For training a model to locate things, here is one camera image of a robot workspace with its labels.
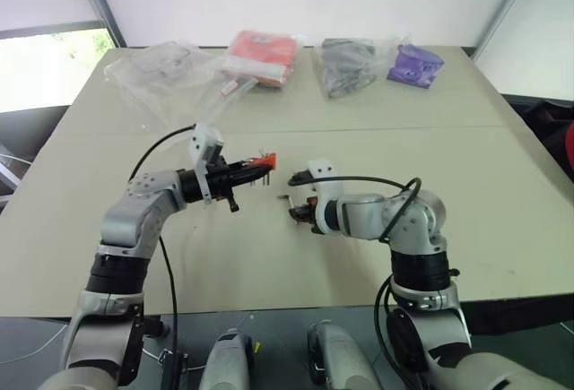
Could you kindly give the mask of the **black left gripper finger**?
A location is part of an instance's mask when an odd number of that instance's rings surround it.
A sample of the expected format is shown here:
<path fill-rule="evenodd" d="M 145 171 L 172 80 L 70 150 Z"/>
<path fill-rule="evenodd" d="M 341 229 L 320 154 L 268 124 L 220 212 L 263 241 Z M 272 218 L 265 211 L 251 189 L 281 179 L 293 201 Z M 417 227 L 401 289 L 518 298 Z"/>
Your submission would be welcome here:
<path fill-rule="evenodd" d="M 264 178 L 269 173 L 268 169 L 242 169 L 233 172 L 230 175 L 230 184 L 232 186 L 241 186 L 252 184 L 260 178 Z"/>
<path fill-rule="evenodd" d="M 256 161 L 237 161 L 229 166 L 231 174 L 267 174 L 269 166 Z"/>

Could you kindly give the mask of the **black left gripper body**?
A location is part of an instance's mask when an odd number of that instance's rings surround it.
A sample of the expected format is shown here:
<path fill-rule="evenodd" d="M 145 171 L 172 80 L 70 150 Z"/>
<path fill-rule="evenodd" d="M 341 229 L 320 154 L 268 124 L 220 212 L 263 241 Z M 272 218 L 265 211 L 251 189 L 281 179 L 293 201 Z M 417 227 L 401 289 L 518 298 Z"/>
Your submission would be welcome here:
<path fill-rule="evenodd" d="M 212 163 L 207 165 L 207 181 L 212 199 L 216 201 L 226 200 L 231 212 L 237 212 L 237 204 L 232 191 L 232 176 L 240 169 L 240 163 L 228 163 L 223 156 L 218 156 Z"/>

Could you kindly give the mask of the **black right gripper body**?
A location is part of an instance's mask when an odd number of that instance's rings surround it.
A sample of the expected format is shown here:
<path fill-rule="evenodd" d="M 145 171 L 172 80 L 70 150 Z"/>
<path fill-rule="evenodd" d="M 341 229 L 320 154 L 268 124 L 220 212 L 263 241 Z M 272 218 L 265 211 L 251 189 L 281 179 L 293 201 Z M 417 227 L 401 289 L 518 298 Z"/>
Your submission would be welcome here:
<path fill-rule="evenodd" d="M 311 196 L 306 199 L 306 204 L 304 205 L 306 212 L 306 222 L 311 225 L 311 232 L 315 234 L 320 233 L 316 219 L 317 203 L 318 198 L 316 196 Z"/>

